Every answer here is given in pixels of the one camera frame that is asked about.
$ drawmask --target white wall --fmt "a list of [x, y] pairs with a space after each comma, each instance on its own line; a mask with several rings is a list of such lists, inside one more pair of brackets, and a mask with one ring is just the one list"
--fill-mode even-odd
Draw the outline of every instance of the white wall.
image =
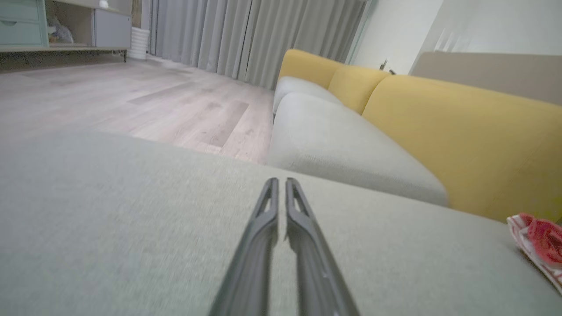
[[378, 69], [385, 59], [408, 74], [443, 0], [379, 0], [368, 18], [353, 65]]
[[463, 38], [454, 51], [562, 55], [562, 0], [483, 0]]

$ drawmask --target wooden floor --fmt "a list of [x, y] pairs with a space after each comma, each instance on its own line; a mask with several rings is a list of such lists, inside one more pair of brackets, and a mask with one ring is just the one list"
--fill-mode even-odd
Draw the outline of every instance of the wooden floor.
[[265, 162], [273, 93], [151, 58], [0, 74], [0, 140], [97, 130]]

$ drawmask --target white container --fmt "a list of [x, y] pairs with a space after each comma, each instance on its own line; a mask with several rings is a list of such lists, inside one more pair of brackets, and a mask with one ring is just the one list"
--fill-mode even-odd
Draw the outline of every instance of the white container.
[[127, 50], [127, 57], [145, 60], [149, 35], [149, 30], [132, 27], [131, 49]]

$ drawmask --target red and white cloth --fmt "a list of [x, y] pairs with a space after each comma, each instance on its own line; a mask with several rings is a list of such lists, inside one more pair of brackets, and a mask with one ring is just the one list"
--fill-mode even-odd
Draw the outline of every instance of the red and white cloth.
[[507, 218], [517, 245], [562, 295], [562, 227], [521, 213]]

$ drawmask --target door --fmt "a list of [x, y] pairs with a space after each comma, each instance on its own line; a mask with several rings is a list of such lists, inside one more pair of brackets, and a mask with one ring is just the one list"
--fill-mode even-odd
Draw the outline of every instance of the door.
[[129, 48], [131, 46], [131, 17], [96, 9], [94, 17], [96, 47]]

